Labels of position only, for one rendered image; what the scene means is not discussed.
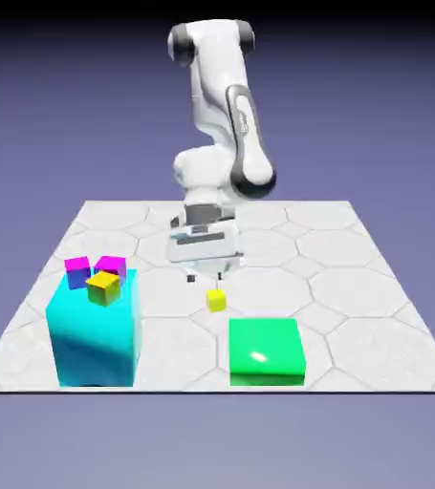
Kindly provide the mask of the large green box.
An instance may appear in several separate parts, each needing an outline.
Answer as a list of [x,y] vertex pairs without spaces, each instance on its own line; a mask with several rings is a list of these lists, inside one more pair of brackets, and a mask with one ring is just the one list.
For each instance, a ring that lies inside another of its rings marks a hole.
[[301,336],[294,318],[228,320],[231,386],[303,386],[306,367]]

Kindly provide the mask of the large cyan box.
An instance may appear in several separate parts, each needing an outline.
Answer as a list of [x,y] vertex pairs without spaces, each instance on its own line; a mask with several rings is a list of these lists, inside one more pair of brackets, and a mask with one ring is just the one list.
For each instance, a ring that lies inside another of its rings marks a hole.
[[120,297],[108,307],[63,277],[46,307],[55,369],[62,387],[131,388],[141,353],[139,274],[127,271]]

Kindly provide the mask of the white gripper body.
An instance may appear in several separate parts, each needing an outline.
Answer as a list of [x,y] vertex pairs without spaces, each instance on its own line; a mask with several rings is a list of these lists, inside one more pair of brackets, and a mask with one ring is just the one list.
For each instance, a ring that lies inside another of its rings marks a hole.
[[169,231],[167,258],[172,263],[238,267],[242,257],[236,223],[185,225]]

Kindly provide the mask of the small magenta cube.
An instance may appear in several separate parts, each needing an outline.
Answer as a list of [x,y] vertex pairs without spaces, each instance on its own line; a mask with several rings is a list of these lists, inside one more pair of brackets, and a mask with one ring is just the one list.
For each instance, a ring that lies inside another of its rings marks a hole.
[[86,287],[86,281],[91,277],[91,267],[87,256],[74,257],[64,260],[65,272],[70,290]]
[[120,283],[123,284],[127,275],[126,259],[119,256],[103,255],[94,265],[94,273],[99,273],[100,271],[118,275]]

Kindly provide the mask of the small yellow cube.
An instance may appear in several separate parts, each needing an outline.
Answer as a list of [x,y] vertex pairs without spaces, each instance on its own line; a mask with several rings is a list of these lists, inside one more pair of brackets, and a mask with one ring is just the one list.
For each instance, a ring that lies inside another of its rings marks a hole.
[[225,292],[220,288],[207,291],[207,308],[211,313],[220,312],[227,307]]
[[91,303],[107,308],[120,297],[120,277],[101,270],[86,280],[86,288]]

